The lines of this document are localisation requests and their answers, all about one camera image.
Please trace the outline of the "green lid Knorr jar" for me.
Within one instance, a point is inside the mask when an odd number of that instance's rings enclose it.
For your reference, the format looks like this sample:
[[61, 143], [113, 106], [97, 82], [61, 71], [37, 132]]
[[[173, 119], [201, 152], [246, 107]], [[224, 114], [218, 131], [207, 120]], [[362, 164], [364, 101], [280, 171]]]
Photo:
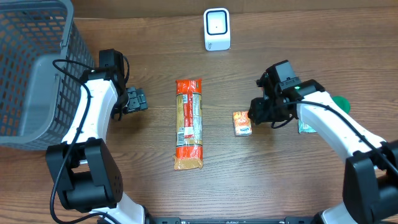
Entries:
[[351, 110], [351, 105], [346, 98], [342, 96], [333, 96], [332, 100], [340, 109], [342, 109], [345, 113], [349, 114]]

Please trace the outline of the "green wet wipes packet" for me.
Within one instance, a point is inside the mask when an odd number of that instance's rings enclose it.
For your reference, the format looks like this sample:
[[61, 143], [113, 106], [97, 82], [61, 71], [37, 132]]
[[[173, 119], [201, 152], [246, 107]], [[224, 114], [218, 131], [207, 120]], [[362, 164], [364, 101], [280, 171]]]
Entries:
[[309, 126], [307, 123], [298, 120], [298, 133], [305, 134], [305, 133], [315, 133], [316, 131]]

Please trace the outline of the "red snack bar packet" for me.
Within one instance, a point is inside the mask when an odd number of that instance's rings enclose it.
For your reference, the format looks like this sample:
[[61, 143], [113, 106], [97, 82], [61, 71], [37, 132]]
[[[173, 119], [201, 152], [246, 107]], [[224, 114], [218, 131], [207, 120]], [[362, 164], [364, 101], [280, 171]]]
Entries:
[[184, 137], [193, 138], [193, 95], [191, 93], [183, 95], [184, 109]]

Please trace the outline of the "orange noodle packet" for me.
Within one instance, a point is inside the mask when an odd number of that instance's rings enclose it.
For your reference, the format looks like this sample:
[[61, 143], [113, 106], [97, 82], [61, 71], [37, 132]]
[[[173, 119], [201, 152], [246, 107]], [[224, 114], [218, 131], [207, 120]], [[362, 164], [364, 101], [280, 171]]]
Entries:
[[[177, 80], [175, 170], [203, 167], [203, 109], [201, 80]], [[193, 95], [193, 138], [184, 137], [183, 95]]]

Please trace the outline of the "orange tissue packet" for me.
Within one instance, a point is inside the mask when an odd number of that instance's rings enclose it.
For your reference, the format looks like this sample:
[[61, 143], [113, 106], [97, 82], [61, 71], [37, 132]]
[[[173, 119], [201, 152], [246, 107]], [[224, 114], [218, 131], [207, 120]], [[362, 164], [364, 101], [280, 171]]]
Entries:
[[251, 120], [248, 118], [248, 111], [234, 112], [233, 123], [236, 136], [248, 136], [252, 134]]

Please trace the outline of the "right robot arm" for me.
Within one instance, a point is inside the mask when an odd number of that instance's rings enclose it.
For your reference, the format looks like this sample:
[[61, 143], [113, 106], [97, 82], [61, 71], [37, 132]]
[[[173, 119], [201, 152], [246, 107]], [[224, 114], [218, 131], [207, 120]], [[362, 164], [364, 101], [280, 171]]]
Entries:
[[281, 128], [293, 119], [312, 127], [345, 164], [343, 201], [307, 218], [309, 223], [382, 223], [397, 215], [397, 142], [362, 127], [314, 79], [301, 81], [288, 60], [256, 81], [263, 96], [251, 101], [249, 119]]

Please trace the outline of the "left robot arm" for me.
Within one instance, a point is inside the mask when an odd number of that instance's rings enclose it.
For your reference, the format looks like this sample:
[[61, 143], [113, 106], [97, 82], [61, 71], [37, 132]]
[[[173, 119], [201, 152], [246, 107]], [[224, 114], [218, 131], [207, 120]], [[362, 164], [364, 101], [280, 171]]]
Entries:
[[49, 146], [46, 162], [54, 185], [50, 215], [58, 198], [66, 210], [84, 214], [82, 222], [99, 216], [98, 223], [155, 223], [148, 210], [135, 203], [123, 189], [123, 178], [106, 146], [109, 120], [116, 115], [147, 109], [142, 89], [126, 87], [129, 62], [114, 49], [99, 52], [99, 66], [83, 66], [80, 101], [72, 125], [60, 144]]

